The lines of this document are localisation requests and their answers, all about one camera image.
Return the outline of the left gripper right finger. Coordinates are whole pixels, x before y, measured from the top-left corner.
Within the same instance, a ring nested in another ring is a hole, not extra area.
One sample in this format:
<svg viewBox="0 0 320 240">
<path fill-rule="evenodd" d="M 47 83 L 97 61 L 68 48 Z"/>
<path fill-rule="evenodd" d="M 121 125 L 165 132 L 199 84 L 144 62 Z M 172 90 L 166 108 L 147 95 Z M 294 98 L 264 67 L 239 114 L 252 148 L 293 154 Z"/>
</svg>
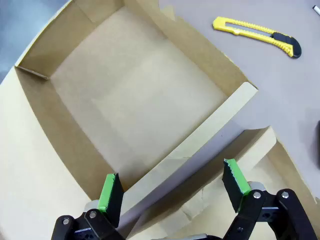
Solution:
<svg viewBox="0 0 320 240">
<path fill-rule="evenodd" d="M 235 159 L 225 159 L 222 181 L 236 212 L 225 240 L 248 240 L 257 222 L 266 222 L 278 240 L 315 240 L 316 233 L 298 196 L 290 188 L 275 195 L 253 189 Z"/>
</svg>

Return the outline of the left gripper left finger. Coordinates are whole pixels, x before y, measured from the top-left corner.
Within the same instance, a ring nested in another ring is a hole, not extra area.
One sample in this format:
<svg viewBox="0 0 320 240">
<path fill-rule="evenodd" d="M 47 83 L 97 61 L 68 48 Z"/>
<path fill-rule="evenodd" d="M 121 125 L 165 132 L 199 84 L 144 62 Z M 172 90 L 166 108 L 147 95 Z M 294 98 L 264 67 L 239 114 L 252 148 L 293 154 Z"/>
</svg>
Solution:
<svg viewBox="0 0 320 240">
<path fill-rule="evenodd" d="M 123 240 L 117 231 L 124 190 L 118 173 L 106 176 L 98 200 L 85 205 L 81 216 L 62 215 L 57 218 L 52 240 Z"/>
</svg>

